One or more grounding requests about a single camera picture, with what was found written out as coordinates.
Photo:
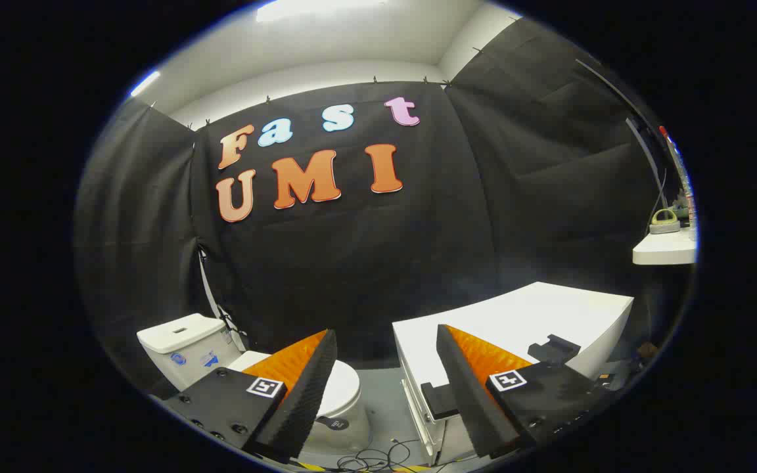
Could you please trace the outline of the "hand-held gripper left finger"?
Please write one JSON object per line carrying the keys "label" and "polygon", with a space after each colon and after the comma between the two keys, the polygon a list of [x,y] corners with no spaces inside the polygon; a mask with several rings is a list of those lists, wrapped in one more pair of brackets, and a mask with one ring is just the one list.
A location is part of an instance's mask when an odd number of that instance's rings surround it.
{"label": "hand-held gripper left finger", "polygon": [[321,330],[243,371],[214,369],[160,406],[244,455],[287,463],[310,436],[337,353],[336,332]]}

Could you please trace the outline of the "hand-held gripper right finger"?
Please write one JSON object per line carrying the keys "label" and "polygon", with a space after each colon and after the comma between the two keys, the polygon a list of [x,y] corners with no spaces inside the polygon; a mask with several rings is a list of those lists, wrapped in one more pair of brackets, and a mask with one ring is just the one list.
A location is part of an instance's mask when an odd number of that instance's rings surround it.
{"label": "hand-held gripper right finger", "polygon": [[559,336],[532,344],[523,359],[441,324],[436,351],[478,456],[496,459],[550,444],[614,400],[612,390],[568,367],[579,347]]}

